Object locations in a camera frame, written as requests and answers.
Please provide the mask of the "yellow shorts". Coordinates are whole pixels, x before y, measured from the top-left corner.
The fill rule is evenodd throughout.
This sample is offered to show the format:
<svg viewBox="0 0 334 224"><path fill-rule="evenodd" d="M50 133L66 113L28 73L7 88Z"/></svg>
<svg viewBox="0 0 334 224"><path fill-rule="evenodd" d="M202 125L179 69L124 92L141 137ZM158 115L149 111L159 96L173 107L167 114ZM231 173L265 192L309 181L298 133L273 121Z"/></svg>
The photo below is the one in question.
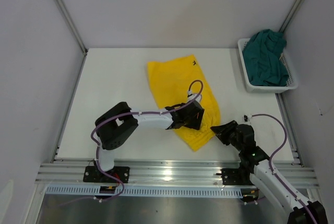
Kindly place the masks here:
<svg viewBox="0 0 334 224"><path fill-rule="evenodd" d="M221 115L218 102L196 57L189 55L166 62L148 62L147 75L151 93L159 108L186 102L189 87L195 93L201 88L199 83L191 83L194 80L203 82L200 104L205 111L200 130L181 127L174 131L192 151L198 151L213 138L214 133L210 128L220 123Z"/></svg>

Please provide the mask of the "green shorts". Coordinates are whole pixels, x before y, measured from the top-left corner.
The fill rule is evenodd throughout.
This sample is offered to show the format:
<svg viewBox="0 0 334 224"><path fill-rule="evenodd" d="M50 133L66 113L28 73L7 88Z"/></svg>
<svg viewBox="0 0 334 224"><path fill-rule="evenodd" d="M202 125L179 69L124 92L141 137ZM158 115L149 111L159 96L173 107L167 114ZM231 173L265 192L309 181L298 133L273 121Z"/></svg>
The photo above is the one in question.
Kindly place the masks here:
<svg viewBox="0 0 334 224"><path fill-rule="evenodd" d="M254 34L244 47L243 59L253 86L284 87L288 71L280 57L287 41L281 32L265 29Z"/></svg>

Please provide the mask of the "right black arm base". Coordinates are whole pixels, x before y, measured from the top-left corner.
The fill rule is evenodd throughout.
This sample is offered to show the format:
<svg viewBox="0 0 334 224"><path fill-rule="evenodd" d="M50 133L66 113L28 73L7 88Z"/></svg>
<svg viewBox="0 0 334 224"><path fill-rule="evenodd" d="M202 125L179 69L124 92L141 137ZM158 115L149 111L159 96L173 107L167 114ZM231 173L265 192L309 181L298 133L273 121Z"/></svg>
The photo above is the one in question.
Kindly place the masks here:
<svg viewBox="0 0 334 224"><path fill-rule="evenodd" d="M223 168L216 173L222 179L223 185L251 186L250 171L244 168Z"/></svg>

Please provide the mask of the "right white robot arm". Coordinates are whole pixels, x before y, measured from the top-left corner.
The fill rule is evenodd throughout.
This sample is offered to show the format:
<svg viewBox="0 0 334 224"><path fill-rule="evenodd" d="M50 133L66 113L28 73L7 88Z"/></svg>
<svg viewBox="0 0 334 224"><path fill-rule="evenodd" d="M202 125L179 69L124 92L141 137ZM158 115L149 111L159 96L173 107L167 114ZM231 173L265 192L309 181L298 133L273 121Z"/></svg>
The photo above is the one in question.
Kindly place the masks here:
<svg viewBox="0 0 334 224"><path fill-rule="evenodd" d="M237 169L221 170L223 185L255 186L287 223L328 223L324 206L294 188L256 144L252 126L231 121L211 130L224 145L233 146L240 158Z"/></svg>

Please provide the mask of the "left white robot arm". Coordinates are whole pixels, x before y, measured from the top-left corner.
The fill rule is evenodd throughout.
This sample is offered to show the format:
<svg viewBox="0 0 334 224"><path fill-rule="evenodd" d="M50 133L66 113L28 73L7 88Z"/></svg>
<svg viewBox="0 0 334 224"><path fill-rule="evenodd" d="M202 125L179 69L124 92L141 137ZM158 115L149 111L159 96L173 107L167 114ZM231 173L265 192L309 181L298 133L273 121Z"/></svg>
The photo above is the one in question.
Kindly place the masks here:
<svg viewBox="0 0 334 224"><path fill-rule="evenodd" d="M95 121L91 139L97 144L95 176L101 182L113 177L114 150L123 145L139 126L165 130L181 127L200 130L205 109L196 100L157 111L135 111L120 102Z"/></svg>

